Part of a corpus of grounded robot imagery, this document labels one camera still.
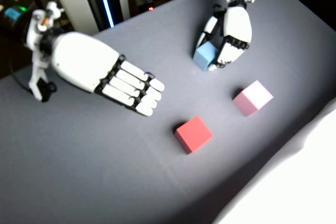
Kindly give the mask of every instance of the tabletop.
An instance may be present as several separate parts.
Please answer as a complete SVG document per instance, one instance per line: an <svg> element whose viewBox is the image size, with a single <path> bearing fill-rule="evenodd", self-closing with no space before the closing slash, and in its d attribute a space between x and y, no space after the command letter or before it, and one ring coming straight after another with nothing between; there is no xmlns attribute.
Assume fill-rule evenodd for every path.
<svg viewBox="0 0 336 224"><path fill-rule="evenodd" d="M95 36L165 84L149 118L51 70L47 103L0 80L1 223L210 223L252 176L233 174L335 94L336 33L298 0L249 5L250 48L203 72L192 55L214 4L174 0ZM274 99L245 117L232 98L255 80ZM196 115L214 137L186 155L173 131Z"/></svg>

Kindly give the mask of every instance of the robotic hand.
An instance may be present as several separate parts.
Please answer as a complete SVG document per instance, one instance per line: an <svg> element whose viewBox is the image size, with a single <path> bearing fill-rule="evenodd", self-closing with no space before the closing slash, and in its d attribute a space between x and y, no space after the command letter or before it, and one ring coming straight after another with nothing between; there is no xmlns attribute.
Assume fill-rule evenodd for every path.
<svg viewBox="0 0 336 224"><path fill-rule="evenodd" d="M162 82L153 74L126 61L103 42L85 34L63 33L53 28L61 11L49 2L46 11L35 10L27 33L27 46L33 52L33 73L29 87L39 101L47 101L56 86L45 74L52 64L66 81L117 101L136 112L150 116L161 99Z"/></svg>
<svg viewBox="0 0 336 224"><path fill-rule="evenodd" d="M249 48L252 40L251 22L246 11L247 3L256 0L226 0L228 8L215 14L207 22L196 48L211 40L222 26L223 42L208 70L223 68L238 59Z"/></svg>

